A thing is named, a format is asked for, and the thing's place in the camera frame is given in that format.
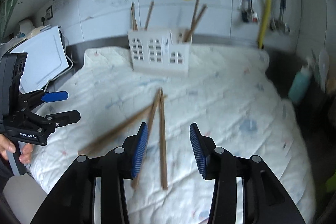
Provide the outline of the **person's left hand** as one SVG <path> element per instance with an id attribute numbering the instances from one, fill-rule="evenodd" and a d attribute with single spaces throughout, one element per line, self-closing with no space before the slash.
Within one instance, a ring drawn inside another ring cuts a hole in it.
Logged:
<path id="1" fill-rule="evenodd" d="M 23 146 L 21 156 L 19 157 L 21 163 L 28 164 L 31 162 L 33 149 L 34 146 L 30 143 L 27 143 Z M 2 134 L 0 135 L 0 151 L 1 151 L 1 158 L 3 161 L 9 160 L 7 152 L 9 153 L 15 152 L 15 145 Z"/>

